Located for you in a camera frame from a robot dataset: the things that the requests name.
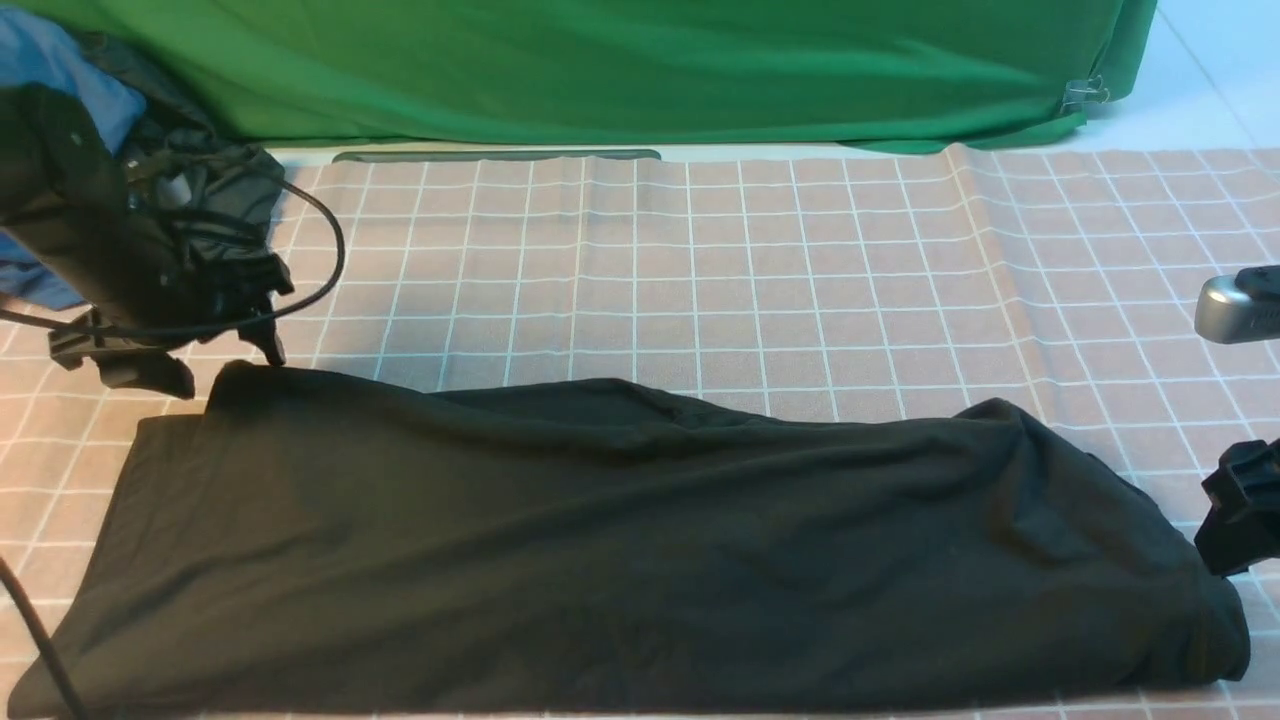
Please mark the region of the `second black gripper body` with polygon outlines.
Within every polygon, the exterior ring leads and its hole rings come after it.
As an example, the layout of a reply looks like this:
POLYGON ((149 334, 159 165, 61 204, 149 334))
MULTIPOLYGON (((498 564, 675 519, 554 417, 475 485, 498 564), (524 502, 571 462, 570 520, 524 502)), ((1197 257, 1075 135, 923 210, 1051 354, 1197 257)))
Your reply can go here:
POLYGON ((1208 571, 1234 577, 1279 557, 1279 442, 1231 445, 1202 480, 1210 510, 1194 536, 1208 571))

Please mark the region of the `black and gray robot arm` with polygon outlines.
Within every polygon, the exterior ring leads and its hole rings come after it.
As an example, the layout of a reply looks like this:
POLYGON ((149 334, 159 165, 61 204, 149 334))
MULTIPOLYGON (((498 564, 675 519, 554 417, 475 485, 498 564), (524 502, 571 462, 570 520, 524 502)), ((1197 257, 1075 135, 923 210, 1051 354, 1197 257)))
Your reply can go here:
POLYGON ((178 338, 56 359, 124 395, 3 398, 3 537, 83 593, 365 580, 689 584, 924 570, 1181 575, 1277 557, 1277 352, 1192 328, 1203 275, 1277 256, 1277 165, 1244 152, 328 167, 355 232, 232 149, 127 170, 51 91, 10 94, 3 228, 160 327, 251 318, 271 363, 178 338))

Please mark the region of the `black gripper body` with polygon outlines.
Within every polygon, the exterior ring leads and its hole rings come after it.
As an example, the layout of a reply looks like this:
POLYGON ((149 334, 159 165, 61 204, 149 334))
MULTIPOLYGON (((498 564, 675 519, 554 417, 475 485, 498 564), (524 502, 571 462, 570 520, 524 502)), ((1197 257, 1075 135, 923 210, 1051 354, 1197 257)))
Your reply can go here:
POLYGON ((294 286, 285 264, 193 265, 131 206, 124 169, 65 187, 51 209, 47 264, 90 305, 67 331, 52 331, 52 359, 67 369, 92 363, 113 389, 191 398, 195 379, 175 352, 227 332, 273 366, 285 350, 273 318, 275 296, 294 286))

